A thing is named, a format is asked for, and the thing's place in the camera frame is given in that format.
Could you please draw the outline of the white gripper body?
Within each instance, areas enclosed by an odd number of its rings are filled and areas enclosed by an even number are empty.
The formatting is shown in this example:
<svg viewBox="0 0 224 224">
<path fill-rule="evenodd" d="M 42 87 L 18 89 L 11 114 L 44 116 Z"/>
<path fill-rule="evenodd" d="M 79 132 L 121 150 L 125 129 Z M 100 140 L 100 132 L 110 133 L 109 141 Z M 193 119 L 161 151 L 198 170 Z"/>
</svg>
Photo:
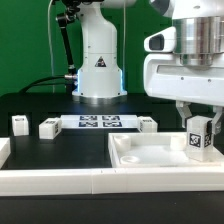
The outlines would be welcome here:
<svg viewBox="0 0 224 224">
<path fill-rule="evenodd" d="M 174 54 L 149 54 L 143 80 L 151 97 L 224 106 L 224 54 L 209 67 L 183 66 Z"/>
</svg>

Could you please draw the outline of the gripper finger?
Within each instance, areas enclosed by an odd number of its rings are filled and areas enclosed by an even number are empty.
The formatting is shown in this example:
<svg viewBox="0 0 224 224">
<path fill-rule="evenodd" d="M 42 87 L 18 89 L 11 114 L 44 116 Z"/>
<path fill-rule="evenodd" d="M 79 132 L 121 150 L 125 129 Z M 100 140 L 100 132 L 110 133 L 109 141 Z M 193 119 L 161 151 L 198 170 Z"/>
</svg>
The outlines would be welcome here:
<svg viewBox="0 0 224 224">
<path fill-rule="evenodd" d="M 212 119 L 212 133 L 217 135 L 221 132 L 221 124 L 224 118 L 224 107 L 214 106 L 213 112 L 215 113 L 215 116 Z"/>
<path fill-rule="evenodd" d="M 182 127 L 185 128 L 187 126 L 187 120 L 192 117 L 192 113 L 190 111 L 190 103 L 184 101 L 176 102 L 176 109 L 182 120 Z"/>
</svg>

